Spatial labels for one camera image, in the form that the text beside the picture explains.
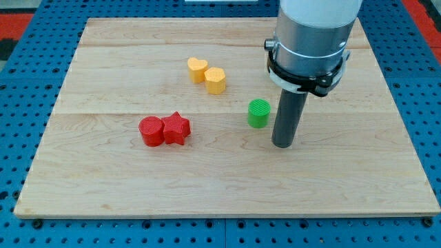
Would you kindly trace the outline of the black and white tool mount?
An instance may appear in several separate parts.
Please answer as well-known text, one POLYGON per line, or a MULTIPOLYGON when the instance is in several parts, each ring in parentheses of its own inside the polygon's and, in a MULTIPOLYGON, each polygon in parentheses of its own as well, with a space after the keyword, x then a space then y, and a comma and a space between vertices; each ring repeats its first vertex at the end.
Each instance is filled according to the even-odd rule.
POLYGON ((298 76, 282 69, 274 60, 273 52, 268 52, 267 71, 270 79, 283 90, 294 94, 310 92, 325 97, 339 84, 350 55, 350 51, 344 51, 338 65, 323 76, 298 76))

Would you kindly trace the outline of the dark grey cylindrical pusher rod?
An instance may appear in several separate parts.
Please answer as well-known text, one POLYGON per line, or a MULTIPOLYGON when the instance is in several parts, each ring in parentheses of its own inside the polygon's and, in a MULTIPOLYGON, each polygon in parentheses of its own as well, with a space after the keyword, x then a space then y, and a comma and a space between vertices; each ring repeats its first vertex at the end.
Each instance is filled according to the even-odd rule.
POLYGON ((293 143, 306 99, 307 93, 282 90, 271 136, 276 147, 287 148, 293 143))

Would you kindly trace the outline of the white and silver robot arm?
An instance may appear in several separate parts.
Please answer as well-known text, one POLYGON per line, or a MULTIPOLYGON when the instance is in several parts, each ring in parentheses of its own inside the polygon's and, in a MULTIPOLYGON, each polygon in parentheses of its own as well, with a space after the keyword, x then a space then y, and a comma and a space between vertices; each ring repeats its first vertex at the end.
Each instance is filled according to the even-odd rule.
POLYGON ((289 147, 309 94, 325 97, 339 84, 349 35, 362 0, 281 0, 273 37, 266 39, 267 71, 281 88, 271 141, 289 147))

